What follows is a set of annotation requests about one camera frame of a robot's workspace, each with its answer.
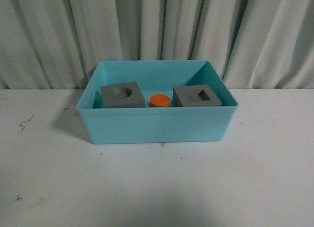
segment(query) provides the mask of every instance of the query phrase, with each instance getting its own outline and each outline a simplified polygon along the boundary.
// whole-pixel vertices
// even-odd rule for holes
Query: white curtain
[[[314,88],[314,0],[0,0],[2,89],[161,59],[209,60],[230,88]]]

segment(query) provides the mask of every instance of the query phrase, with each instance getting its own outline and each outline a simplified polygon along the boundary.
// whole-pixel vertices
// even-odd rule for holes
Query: orange cylinder
[[[170,98],[167,95],[157,94],[150,99],[150,107],[170,107]]]

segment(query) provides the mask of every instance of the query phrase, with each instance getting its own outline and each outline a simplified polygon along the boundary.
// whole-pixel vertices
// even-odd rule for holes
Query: gray block
[[[104,108],[145,108],[137,82],[101,87]]]
[[[222,102],[208,85],[173,88],[172,107],[221,106]]]

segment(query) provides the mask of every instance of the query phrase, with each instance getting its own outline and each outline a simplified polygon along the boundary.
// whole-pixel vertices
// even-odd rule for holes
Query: plastic bin
[[[137,81],[146,108],[103,108],[101,86]],[[150,108],[174,87],[208,84],[223,106]],[[94,144],[221,140],[238,102],[208,61],[103,61],[77,104]]]

